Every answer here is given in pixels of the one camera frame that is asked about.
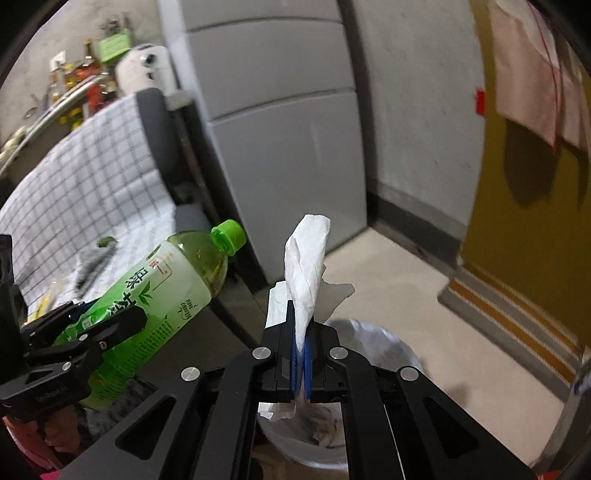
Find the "striped doormat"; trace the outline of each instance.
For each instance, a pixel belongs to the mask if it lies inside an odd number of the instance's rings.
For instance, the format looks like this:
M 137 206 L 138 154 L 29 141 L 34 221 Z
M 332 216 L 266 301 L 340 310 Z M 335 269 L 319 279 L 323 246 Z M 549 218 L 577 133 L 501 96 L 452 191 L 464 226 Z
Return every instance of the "striped doormat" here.
M 439 302 L 511 355 L 558 398 L 567 400 L 583 347 L 547 312 L 469 264 L 456 270 Z

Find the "green bottle cap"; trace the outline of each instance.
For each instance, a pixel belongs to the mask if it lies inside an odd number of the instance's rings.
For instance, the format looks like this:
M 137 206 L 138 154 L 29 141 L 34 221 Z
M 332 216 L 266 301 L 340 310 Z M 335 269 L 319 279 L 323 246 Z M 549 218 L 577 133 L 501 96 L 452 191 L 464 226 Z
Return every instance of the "green bottle cap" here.
M 212 240 L 220 252 L 231 257 L 246 243 L 246 233 L 237 221 L 226 220 L 212 228 Z

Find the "gray wall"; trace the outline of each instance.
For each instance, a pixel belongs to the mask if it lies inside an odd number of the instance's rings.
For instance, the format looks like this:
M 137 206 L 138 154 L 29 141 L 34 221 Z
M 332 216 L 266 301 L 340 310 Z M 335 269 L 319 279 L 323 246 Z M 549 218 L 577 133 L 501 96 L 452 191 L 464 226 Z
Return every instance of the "gray wall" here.
M 49 61 L 66 50 L 68 61 L 84 58 L 84 41 L 102 38 L 106 19 L 127 12 L 136 43 L 161 42 L 156 0 L 69 0 L 33 37 L 0 89 L 0 142 L 22 125 L 34 106 L 31 94 L 42 99 L 49 83 Z
M 365 127 L 370 192 L 462 238 L 484 120 L 467 0 L 341 0 Z

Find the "red string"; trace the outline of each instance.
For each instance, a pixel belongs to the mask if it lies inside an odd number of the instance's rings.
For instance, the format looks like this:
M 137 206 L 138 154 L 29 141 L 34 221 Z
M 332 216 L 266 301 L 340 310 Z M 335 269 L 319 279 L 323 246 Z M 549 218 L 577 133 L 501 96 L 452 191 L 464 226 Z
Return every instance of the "red string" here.
M 542 27 L 540 26 L 540 22 L 538 22 L 538 17 L 535 16 L 534 8 L 531 6 L 529 1 L 527 2 L 528 7 L 530 8 L 531 15 L 534 17 L 535 24 L 538 25 L 538 30 L 540 31 L 540 38 L 542 39 L 542 44 L 544 45 L 544 49 L 546 50 L 546 55 L 548 55 L 548 62 L 550 64 L 550 69 L 552 70 L 552 80 L 554 81 L 554 101 L 556 102 L 556 124 L 554 126 L 554 142 L 552 143 L 552 149 L 556 152 L 556 140 L 558 138 L 558 122 L 559 122 L 559 113 L 558 113 L 558 82 L 556 81 L 556 74 L 554 73 L 554 65 L 552 65 L 552 57 L 550 57 L 550 50 L 548 49 L 548 45 L 546 44 L 546 40 L 544 39 L 544 34 L 542 32 Z M 562 85 L 562 68 L 560 65 L 560 59 L 558 55 L 556 55 L 558 60 L 558 68 L 560 72 L 560 84 Z

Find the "bottle label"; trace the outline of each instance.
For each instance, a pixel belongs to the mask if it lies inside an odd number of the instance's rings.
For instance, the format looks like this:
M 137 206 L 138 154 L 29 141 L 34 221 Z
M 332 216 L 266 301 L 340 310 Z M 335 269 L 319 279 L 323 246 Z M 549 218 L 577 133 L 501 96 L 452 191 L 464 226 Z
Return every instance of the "bottle label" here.
M 130 305 L 148 316 L 142 332 L 103 354 L 104 363 L 92 374 L 91 400 L 108 405 L 135 372 L 181 327 L 195 317 L 212 297 L 182 252 L 169 242 L 149 254 L 124 275 L 81 318 L 84 329 Z

